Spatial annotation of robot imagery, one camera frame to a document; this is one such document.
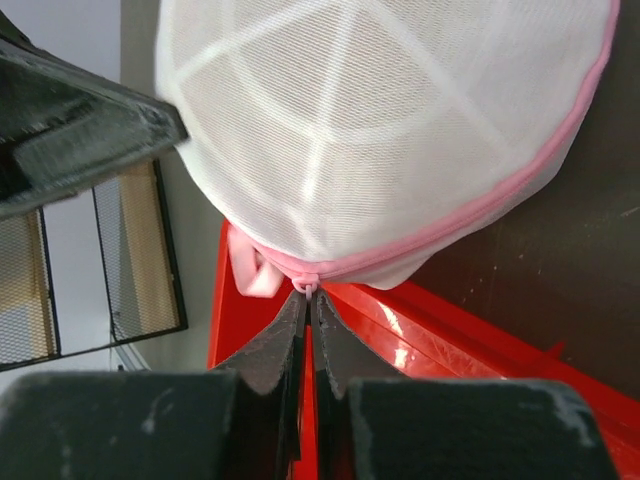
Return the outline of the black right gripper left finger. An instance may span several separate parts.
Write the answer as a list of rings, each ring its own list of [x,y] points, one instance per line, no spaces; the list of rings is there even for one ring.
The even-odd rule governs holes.
[[[307,302],[205,373],[39,372],[1,397],[5,479],[286,479]]]

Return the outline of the white mesh laundry bag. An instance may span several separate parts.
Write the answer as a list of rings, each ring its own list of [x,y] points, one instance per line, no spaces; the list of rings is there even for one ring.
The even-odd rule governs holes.
[[[164,1],[156,88],[240,293],[393,288],[561,168],[616,1]]]

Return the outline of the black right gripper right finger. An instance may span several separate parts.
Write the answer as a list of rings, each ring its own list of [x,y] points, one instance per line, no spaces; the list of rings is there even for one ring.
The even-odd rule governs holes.
[[[412,379],[310,300],[322,479],[615,479],[584,400],[536,379]]]

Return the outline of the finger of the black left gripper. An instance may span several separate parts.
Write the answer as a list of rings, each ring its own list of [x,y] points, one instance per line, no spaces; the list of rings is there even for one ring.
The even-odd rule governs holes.
[[[75,196],[185,141],[177,109],[36,47],[1,18],[1,216]]]

